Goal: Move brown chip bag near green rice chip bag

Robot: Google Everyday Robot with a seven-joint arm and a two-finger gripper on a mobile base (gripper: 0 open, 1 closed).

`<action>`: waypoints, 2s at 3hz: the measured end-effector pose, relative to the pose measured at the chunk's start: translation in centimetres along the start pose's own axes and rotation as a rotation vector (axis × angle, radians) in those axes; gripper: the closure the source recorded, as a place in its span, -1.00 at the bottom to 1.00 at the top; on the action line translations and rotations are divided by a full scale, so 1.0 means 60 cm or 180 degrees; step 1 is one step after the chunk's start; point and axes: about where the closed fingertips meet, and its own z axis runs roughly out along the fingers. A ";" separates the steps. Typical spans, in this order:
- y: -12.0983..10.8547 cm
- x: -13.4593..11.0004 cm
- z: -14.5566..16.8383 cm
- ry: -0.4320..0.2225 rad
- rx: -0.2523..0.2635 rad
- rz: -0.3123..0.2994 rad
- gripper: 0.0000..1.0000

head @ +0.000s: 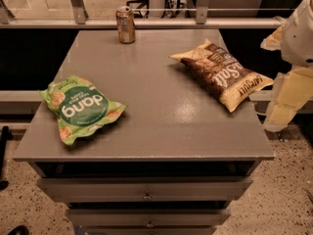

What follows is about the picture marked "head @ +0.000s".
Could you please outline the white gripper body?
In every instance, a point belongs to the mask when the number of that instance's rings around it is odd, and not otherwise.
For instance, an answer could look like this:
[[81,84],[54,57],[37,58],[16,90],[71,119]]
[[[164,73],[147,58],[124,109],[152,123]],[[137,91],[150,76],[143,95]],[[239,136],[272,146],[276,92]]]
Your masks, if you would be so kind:
[[313,66],[312,0],[302,0],[288,18],[281,40],[282,59],[292,65]]

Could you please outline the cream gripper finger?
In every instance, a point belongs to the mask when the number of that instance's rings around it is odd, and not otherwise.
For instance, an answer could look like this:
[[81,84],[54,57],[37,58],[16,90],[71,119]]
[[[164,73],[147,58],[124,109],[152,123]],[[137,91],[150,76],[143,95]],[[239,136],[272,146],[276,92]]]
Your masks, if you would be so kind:
[[271,132],[283,130],[312,97],[312,68],[293,66],[287,74],[279,72],[274,80],[264,128]]
[[279,26],[272,34],[263,39],[260,47],[269,51],[280,50],[283,29],[282,25]]

